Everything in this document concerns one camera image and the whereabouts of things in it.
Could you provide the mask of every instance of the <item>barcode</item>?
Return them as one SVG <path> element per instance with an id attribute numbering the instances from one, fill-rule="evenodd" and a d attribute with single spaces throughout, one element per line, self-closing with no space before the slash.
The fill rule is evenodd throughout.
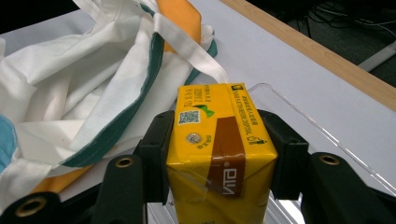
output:
<path id="1" fill-rule="evenodd" d="M 200 113 L 199 110 L 192 110 L 180 113 L 178 124 L 199 123 Z"/>

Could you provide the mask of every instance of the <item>yellow juice box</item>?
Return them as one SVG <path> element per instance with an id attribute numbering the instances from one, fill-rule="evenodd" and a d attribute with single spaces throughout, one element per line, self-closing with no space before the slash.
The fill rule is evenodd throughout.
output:
<path id="1" fill-rule="evenodd" d="M 180 87 L 166 162 L 178 223 L 262 223 L 276 156 L 243 83 Z"/>

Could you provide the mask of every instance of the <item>clear plastic tray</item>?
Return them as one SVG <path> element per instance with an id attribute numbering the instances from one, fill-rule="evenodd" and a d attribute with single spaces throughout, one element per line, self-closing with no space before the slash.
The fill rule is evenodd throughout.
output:
<path id="1" fill-rule="evenodd" d="M 329 133 L 314 119 L 295 106 L 281 92 L 269 84 L 261 83 L 248 90 L 257 109 L 277 114 L 285 120 L 291 128 L 309 142 L 309 152 L 329 152 L 344 158 L 370 187 L 390 195 L 396 195 L 396 188 L 376 173 L 367 163 L 360 160 L 353 149 L 346 148 L 337 139 L 336 133 Z M 300 212 L 301 201 L 276 201 L 269 199 L 265 223 L 304 223 Z M 172 197 L 168 204 L 150 204 L 150 223 L 177 223 Z"/>

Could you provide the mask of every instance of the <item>black floor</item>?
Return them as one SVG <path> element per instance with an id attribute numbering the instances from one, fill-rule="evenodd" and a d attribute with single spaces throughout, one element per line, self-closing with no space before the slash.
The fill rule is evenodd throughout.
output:
<path id="1" fill-rule="evenodd" d="M 286 19 L 285 11 L 295 12 L 288 10 L 288 4 L 282 6 L 285 10 L 276 9 L 275 12 L 273 6 L 263 6 L 257 4 L 257 1 L 250 2 L 302 34 L 310 36 L 327 49 L 359 65 L 396 41 L 396 7 L 351 7 L 346 6 L 345 1 L 320 1 L 295 14 L 289 13 Z M 396 55 L 369 73 L 396 88 Z"/>

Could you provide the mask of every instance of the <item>white tote bag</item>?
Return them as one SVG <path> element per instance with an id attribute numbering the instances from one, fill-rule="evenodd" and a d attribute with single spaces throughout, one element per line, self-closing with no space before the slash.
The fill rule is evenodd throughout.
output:
<path id="1" fill-rule="evenodd" d="M 135 147 L 199 72 L 228 81 L 208 54 L 212 27 L 197 44 L 154 1 L 75 3 L 94 19 L 83 35 L 7 56 L 0 38 L 0 213 L 47 177 Z M 177 53 L 163 52 L 164 41 Z"/>

